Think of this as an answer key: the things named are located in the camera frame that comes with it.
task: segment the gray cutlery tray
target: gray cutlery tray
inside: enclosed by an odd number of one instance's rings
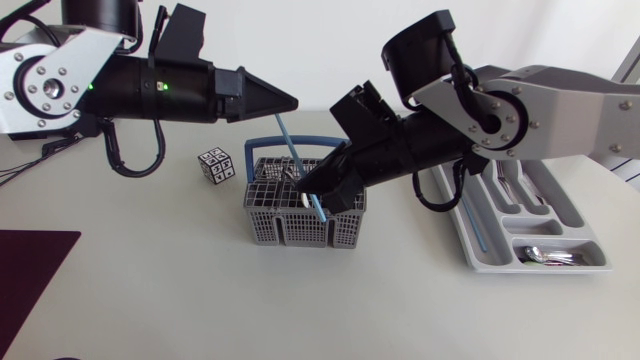
[[[452,165],[432,169],[445,199],[451,199],[455,191]],[[611,271],[593,231],[542,161],[504,161],[502,169],[514,199],[498,181],[496,162],[491,161],[482,174],[467,174],[462,199],[449,212],[471,268],[481,273]],[[538,189],[545,205],[527,186],[527,180]],[[520,260],[527,258],[524,254],[527,246],[537,246],[543,251],[569,251],[581,255],[588,265],[527,265]]]

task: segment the white table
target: white table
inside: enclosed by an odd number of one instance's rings
[[[292,134],[343,136],[328,113],[284,119]],[[466,266],[449,215],[423,208],[407,177],[368,190],[355,250],[259,247],[242,208],[242,146],[278,135],[275,119],[164,124],[168,155],[150,177],[116,175],[98,138],[0,188],[0,228],[83,234],[6,359],[639,356],[640,195],[585,157],[549,164],[614,271],[481,275]],[[153,160],[152,129],[119,122],[129,166]],[[34,159],[40,144],[1,138],[1,168]],[[218,186],[196,161],[216,146],[238,171]]]

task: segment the gray plastic basket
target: gray plastic basket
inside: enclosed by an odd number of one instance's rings
[[[292,136],[294,144],[337,146],[342,139]],[[287,246],[353,249],[356,247],[362,217],[366,210],[366,192],[358,194],[353,207],[333,215],[323,209],[327,222],[322,223],[313,208],[306,208],[301,194],[295,190],[300,173],[290,157],[260,158],[253,167],[253,148],[284,145],[281,136],[251,139],[245,144],[247,190],[244,208],[253,226],[256,243]],[[305,171],[311,171],[320,160],[301,159]]]

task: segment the blue handle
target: blue handle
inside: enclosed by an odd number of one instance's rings
[[[318,145],[338,147],[347,140],[329,136],[293,135],[291,141],[296,145]],[[249,139],[244,143],[244,161],[247,167],[247,182],[254,182],[256,175],[253,170],[253,149],[260,147],[287,145],[284,136],[267,136]]]

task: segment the black and white cube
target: black and white cube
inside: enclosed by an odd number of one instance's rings
[[[198,161],[204,176],[216,185],[236,174],[231,156],[220,148],[215,148],[198,156]]]

